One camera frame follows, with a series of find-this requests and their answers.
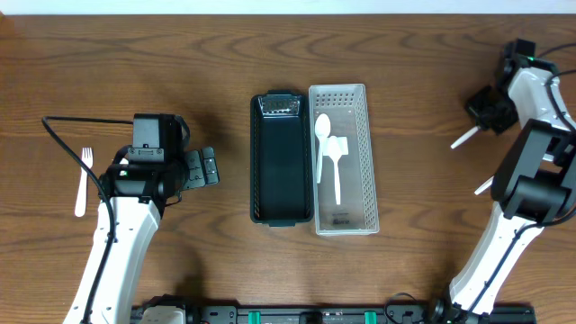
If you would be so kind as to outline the white plastic spoon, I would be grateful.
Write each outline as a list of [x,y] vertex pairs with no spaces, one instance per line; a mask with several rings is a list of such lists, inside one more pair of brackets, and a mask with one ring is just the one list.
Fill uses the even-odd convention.
[[475,191],[474,194],[475,195],[479,195],[482,194],[484,191],[486,191],[488,188],[491,187],[493,182],[493,176],[491,176],[489,179],[487,179],[483,184],[481,184]]
[[316,182],[319,184],[321,182],[321,173],[323,167],[323,148],[331,131],[330,119],[325,113],[319,115],[315,123],[314,131],[319,141],[317,166],[316,166],[316,176],[317,176]]
[[479,126],[474,126],[469,129],[466,133],[460,136],[457,140],[455,140],[451,145],[451,149],[456,149],[463,143],[465,143],[469,138],[471,138],[474,134],[476,134],[481,128]]
[[336,205],[341,204],[341,188],[340,188],[340,177],[339,177],[339,167],[338,162],[342,157],[342,150],[339,146],[338,138],[336,136],[331,136],[328,138],[328,156],[333,162],[334,167],[334,192]]

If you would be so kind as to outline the white plastic fork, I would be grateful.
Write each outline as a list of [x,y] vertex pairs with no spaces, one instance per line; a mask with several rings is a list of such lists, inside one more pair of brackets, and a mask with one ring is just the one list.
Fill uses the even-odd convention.
[[[91,169],[94,164],[94,152],[92,148],[82,148],[81,160]],[[76,195],[75,216],[83,217],[86,213],[87,204],[87,180],[88,175],[81,169],[78,191]]]

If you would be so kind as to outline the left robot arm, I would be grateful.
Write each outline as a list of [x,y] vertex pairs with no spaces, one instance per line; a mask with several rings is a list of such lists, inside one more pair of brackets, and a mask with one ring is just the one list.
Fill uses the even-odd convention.
[[173,114],[137,113],[132,143],[97,179],[94,243],[67,323],[127,323],[149,244],[182,192],[220,181],[211,147],[187,150],[190,130]]

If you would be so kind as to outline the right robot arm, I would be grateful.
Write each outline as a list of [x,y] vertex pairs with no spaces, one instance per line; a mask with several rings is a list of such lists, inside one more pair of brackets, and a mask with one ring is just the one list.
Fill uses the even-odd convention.
[[490,191],[488,226],[445,296],[427,310],[429,323],[517,323],[519,313],[495,301],[515,263],[544,229],[575,216],[575,122],[560,93],[563,72],[537,54],[529,40],[509,42],[499,56],[495,82],[472,95],[464,109],[472,129],[500,135],[521,128],[497,171],[478,189]]

